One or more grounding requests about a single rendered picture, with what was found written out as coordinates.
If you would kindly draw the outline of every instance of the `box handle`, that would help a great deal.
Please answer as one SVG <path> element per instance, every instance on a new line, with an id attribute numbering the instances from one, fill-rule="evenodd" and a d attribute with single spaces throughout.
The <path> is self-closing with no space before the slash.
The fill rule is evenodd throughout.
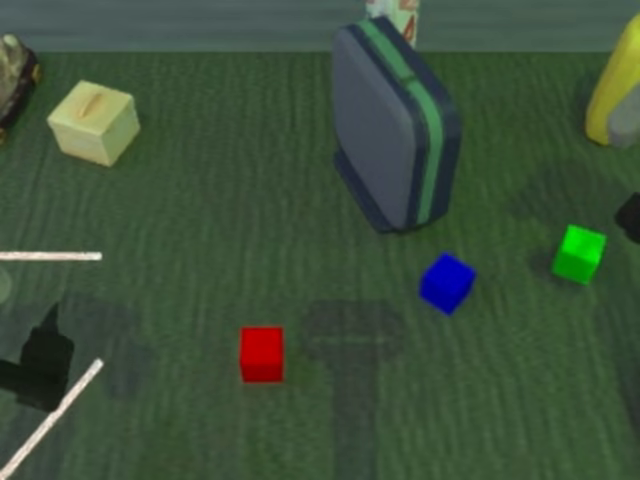
<path id="1" fill-rule="evenodd" d="M 98 102 L 102 99 L 102 93 L 95 93 L 78 109 L 78 118 L 85 118 L 96 107 Z"/>

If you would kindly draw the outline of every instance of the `wall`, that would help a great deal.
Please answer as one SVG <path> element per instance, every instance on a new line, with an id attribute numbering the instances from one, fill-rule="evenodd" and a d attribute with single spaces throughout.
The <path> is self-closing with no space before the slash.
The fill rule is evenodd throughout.
<path id="1" fill-rule="evenodd" d="M 638 0 L 422 0 L 419 49 L 609 50 Z M 35 49 L 327 50 L 364 0 L 0 0 Z"/>

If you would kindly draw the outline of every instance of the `beige box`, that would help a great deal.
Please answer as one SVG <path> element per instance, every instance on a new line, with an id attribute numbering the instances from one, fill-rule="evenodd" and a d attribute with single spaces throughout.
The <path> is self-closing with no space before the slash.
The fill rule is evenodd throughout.
<path id="1" fill-rule="evenodd" d="M 84 80 L 47 123 L 63 153 L 106 167 L 116 163 L 140 132 L 131 95 Z"/>

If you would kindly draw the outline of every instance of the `yellow block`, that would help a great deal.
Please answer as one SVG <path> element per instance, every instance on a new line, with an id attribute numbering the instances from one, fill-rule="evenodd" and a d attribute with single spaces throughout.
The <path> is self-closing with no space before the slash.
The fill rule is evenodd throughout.
<path id="1" fill-rule="evenodd" d="M 640 82 L 640 14 L 622 32 L 587 108 L 587 137 L 609 145 L 607 121 L 621 100 Z"/>
<path id="2" fill-rule="evenodd" d="M 47 118 L 63 153 L 113 166 L 140 132 L 128 93 L 81 81 Z"/>

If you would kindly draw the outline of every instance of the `cube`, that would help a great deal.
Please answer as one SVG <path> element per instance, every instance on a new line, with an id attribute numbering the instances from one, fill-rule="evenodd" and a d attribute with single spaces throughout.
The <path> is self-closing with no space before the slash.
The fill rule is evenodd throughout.
<path id="1" fill-rule="evenodd" d="M 629 240 L 640 243 L 640 193 L 634 193 L 620 207 L 615 222 Z"/>
<path id="2" fill-rule="evenodd" d="M 245 383 L 284 380 L 282 327 L 244 327 L 240 330 L 240 371 Z"/>
<path id="3" fill-rule="evenodd" d="M 443 253 L 424 273 L 420 296 L 447 315 L 452 315 L 471 292 L 476 272 L 453 255 Z"/>
<path id="4" fill-rule="evenodd" d="M 553 273 L 588 285 L 600 265 L 606 244 L 607 237 L 602 233 L 569 225 L 553 261 Z"/>
<path id="5" fill-rule="evenodd" d="M 47 118 L 63 153 L 113 166 L 140 132 L 128 93 L 81 81 Z"/>

